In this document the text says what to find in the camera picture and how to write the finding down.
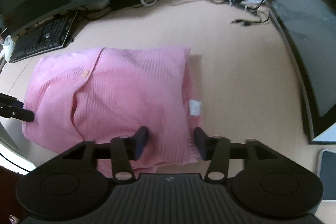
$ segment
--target beige tabletop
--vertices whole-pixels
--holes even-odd
[[[232,142],[254,138],[315,170],[318,151],[336,146],[308,145],[303,134],[298,80],[286,47],[272,24],[241,27],[249,18],[228,5],[204,0],[162,1],[153,8],[126,8],[101,20],[76,26],[75,40],[55,55],[91,47],[191,47],[191,65],[203,102],[205,131]],[[7,64],[0,74],[0,92],[24,100],[34,66],[41,56]],[[36,165],[55,156],[26,140],[21,123],[1,118],[18,147]],[[159,172],[201,172],[208,163],[167,166]],[[230,174],[242,169],[232,160]],[[336,203],[322,203],[316,214],[335,223]]]

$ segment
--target clothing label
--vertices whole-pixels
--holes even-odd
[[[200,116],[202,111],[202,103],[196,100],[189,100],[190,116]]]

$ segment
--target pink knitted garment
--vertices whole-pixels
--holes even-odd
[[[188,48],[167,47],[43,57],[25,98],[35,120],[23,123],[23,134],[62,153],[83,140],[108,143],[147,126],[148,144],[140,160],[131,162],[137,173],[196,162],[192,132],[202,121],[189,115],[189,100],[197,97],[188,56]],[[110,160],[100,160],[98,170],[110,177]]]

